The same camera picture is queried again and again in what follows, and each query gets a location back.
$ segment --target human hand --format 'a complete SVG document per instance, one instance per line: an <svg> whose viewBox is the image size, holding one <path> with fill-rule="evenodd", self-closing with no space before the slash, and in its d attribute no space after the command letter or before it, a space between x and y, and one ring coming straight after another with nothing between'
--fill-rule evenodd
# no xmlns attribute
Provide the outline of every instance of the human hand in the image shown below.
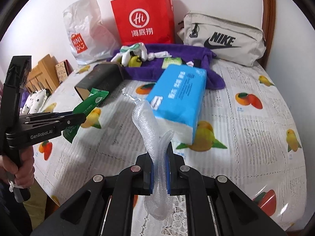
<svg viewBox="0 0 315 236"><path fill-rule="evenodd" d="M28 188L34 183L34 150L32 146L23 149L21 153L23 165L18 169L16 164L6 155L0 155L0 179L8 182L5 171L15 175L15 184Z"/></svg>

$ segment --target silver bolt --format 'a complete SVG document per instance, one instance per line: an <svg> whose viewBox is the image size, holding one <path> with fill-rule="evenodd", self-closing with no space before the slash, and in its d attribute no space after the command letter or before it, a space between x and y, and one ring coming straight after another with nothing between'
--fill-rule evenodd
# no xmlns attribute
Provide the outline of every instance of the silver bolt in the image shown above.
<svg viewBox="0 0 315 236"><path fill-rule="evenodd" d="M183 171L183 172L187 172L187 171L190 170L190 167L187 166L187 165L182 165L179 169L180 169L181 171Z"/></svg>
<svg viewBox="0 0 315 236"><path fill-rule="evenodd" d="M132 172L138 172L141 170L141 167L138 165L133 165L130 169Z"/></svg>
<svg viewBox="0 0 315 236"><path fill-rule="evenodd" d="M103 180L103 176L102 175L95 175L93 177L93 181L94 182L101 182Z"/></svg>
<svg viewBox="0 0 315 236"><path fill-rule="evenodd" d="M218 181L220 183L226 183L227 182L227 178L226 178L226 176L218 176Z"/></svg>

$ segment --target wooden headboard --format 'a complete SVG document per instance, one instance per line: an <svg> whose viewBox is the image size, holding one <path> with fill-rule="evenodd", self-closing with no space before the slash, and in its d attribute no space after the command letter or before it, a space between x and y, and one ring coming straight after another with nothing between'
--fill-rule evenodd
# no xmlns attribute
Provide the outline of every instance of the wooden headboard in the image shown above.
<svg viewBox="0 0 315 236"><path fill-rule="evenodd" d="M28 74L26 89L29 93L37 90L49 89L53 93L59 84L56 73L56 61L48 54Z"/></svg>
<svg viewBox="0 0 315 236"><path fill-rule="evenodd" d="M264 12L262 16L262 30L266 40L266 51L259 59L259 63L265 69L272 46L273 34L276 22L276 0L263 0Z"/></svg>

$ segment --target blue tissue package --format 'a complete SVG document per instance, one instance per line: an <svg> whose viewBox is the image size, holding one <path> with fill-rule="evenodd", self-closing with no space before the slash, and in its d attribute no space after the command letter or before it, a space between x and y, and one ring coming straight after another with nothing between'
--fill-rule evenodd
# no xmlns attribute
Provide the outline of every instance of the blue tissue package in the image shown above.
<svg viewBox="0 0 315 236"><path fill-rule="evenodd" d="M207 72L187 65L169 65L147 97L161 134L175 131L174 140L193 143Z"/></svg>

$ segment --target green wrapper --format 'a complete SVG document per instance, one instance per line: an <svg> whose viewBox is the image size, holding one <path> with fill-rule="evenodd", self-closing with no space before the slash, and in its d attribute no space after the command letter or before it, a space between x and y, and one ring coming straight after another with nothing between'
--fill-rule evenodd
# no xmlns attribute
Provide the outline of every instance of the green wrapper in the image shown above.
<svg viewBox="0 0 315 236"><path fill-rule="evenodd" d="M85 116L88 116L90 112L92 112L92 110L108 96L108 94L109 92L106 90L97 90L92 88L89 97L78 104L72 113L84 113ZM67 127L62 134L65 139L72 143L79 128L80 125Z"/></svg>

